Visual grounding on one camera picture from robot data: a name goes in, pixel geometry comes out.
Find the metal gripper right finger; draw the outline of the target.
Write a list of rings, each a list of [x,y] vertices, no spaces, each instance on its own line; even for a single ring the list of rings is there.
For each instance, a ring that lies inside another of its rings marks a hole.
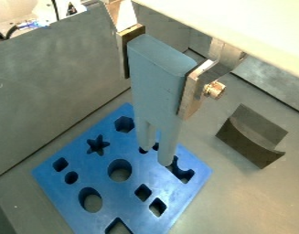
[[[185,75],[177,117],[186,120],[197,111],[204,98],[216,100],[225,89],[218,78],[228,74],[245,59],[247,54],[216,38],[210,39],[208,59]]]

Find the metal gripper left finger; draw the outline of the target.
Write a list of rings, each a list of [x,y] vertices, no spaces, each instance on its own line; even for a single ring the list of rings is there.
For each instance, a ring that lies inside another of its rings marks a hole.
[[[145,27],[137,23],[130,0],[105,0],[105,9],[114,27],[118,51],[120,76],[129,78],[126,43],[145,33]]]

